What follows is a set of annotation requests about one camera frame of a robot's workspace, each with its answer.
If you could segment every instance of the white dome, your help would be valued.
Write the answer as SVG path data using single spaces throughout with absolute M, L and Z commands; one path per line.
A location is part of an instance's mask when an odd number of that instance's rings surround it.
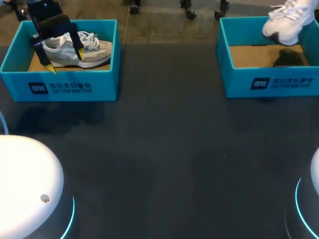
M 44 144 L 0 135 L 0 239 L 21 239 L 41 226 L 59 202 L 63 181 L 59 160 Z
M 319 194 L 319 149 L 317 149 L 311 161 L 311 179 L 316 192 Z

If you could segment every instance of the shoe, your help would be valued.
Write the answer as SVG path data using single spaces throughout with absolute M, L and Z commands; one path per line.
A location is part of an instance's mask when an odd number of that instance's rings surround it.
M 315 19 L 314 10 L 318 0 L 288 0 L 284 5 L 269 13 L 263 34 L 276 43 L 291 46 L 298 42 L 303 26 Z
M 112 43 L 100 41 L 93 33 L 78 32 L 84 45 L 84 59 L 79 60 L 69 33 L 42 42 L 43 49 L 54 67 L 78 66 L 83 69 L 96 68 L 109 62 Z

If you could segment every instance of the glowing blue ring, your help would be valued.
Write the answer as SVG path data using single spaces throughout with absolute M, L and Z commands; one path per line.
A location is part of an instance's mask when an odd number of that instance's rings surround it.
M 71 216 L 71 220 L 69 222 L 69 225 L 67 227 L 67 229 L 65 230 L 64 234 L 62 235 L 62 237 L 60 239 L 64 239 L 66 234 L 68 233 L 68 231 L 70 230 L 71 224 L 73 222 L 73 218 L 74 218 L 74 213 L 75 213 L 75 202 L 74 202 L 74 197 L 73 198 L 73 212 L 72 212 L 72 216 Z
M 298 181 L 297 187 L 296 187 L 296 192 L 295 192 L 295 200 L 296 200 L 296 206 L 297 206 L 297 211 L 299 213 L 299 216 L 301 218 L 301 220 L 303 221 L 303 223 L 305 224 L 306 228 L 308 229 L 308 231 L 316 238 L 319 239 L 319 237 L 313 232 L 313 230 L 311 230 L 311 228 L 308 226 L 308 224 L 306 223 L 306 221 L 304 220 L 303 216 L 301 215 L 301 212 L 299 210 L 299 206 L 298 206 L 298 201 L 297 201 L 297 191 L 298 191 L 298 186 L 300 183 L 301 178 Z

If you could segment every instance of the shoelace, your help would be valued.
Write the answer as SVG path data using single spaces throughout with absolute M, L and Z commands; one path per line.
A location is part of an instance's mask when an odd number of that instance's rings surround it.
M 269 17 L 271 19 L 278 19 L 282 17 L 289 18 L 291 20 L 297 21 L 299 17 L 303 13 L 303 9 L 305 9 L 304 6 L 295 6 L 296 1 L 295 0 L 288 0 L 285 5 L 276 5 L 271 6 L 273 8 L 277 8 L 276 10 L 269 13 Z
M 85 48 L 89 49 L 90 51 L 100 50 L 100 42 L 96 37 L 97 35 L 94 35 L 94 33 L 88 33 L 86 31 L 79 31 L 78 34 Z

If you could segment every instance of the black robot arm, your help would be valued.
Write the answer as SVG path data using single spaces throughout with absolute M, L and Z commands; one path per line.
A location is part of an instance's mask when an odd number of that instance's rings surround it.
M 41 42 L 67 32 L 70 33 L 76 55 L 79 60 L 83 60 L 84 46 L 77 33 L 77 25 L 62 13 L 59 3 L 53 0 L 11 0 L 4 3 L 11 5 L 19 21 L 31 18 L 38 36 L 30 39 L 30 44 L 44 67 L 56 73 Z

